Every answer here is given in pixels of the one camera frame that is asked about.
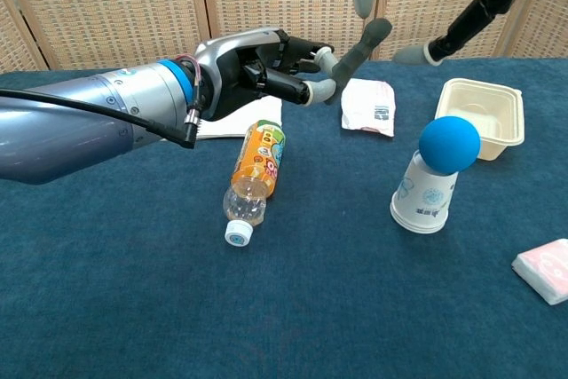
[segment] bottle label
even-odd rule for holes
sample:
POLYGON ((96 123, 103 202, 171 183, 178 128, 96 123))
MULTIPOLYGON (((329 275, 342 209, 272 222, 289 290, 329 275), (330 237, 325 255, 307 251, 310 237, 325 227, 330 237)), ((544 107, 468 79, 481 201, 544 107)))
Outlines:
POLYGON ((248 128, 234 168, 233 182, 242 177, 261 179, 274 192, 286 137, 274 122, 261 120, 248 128))

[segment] blue ball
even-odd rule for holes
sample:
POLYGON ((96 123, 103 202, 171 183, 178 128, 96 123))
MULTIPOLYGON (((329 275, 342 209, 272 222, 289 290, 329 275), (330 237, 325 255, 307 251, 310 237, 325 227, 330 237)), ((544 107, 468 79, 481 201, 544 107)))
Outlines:
POLYGON ((422 131, 418 150, 428 166, 453 174, 471 166, 479 155, 481 138, 465 119, 452 115, 430 122, 422 131))

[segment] white bottle cap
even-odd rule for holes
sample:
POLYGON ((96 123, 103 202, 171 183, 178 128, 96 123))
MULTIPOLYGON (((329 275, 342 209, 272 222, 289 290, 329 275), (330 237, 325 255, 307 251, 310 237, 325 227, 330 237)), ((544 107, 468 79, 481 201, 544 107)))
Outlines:
POLYGON ((234 219, 229 221, 225 231, 225 240, 233 246, 246 246, 249 244, 252 235, 252 225, 246 221, 234 219))

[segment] black cable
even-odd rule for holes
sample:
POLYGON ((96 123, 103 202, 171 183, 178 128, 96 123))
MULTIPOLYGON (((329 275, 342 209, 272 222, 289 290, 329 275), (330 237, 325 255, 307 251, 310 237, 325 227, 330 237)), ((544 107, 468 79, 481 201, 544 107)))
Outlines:
POLYGON ((113 119, 122 120, 123 122, 136 124, 137 126, 146 129, 148 132, 158 135, 159 137, 166 138, 168 141, 174 142, 183 148, 193 148, 194 145, 193 141, 187 140, 186 132, 182 130, 174 128, 173 126, 167 126, 165 124, 155 122, 154 120, 147 120, 122 111, 113 110, 113 108, 98 106, 96 104, 76 99, 57 97, 46 93, 19 91, 14 89, 0 89, 0 97, 44 102, 54 104, 56 106, 74 108, 76 110, 82 110, 89 113, 102 114, 107 117, 112 117, 113 119))

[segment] orange juice bottle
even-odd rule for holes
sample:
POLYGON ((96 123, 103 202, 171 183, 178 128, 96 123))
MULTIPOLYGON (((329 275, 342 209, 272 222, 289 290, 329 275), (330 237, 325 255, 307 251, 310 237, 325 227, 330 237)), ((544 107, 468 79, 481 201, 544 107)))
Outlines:
POLYGON ((252 124, 242 144, 223 209, 229 223, 225 239, 233 246, 246 246, 253 227, 264 220, 266 199, 272 195, 286 137, 275 122, 252 124))

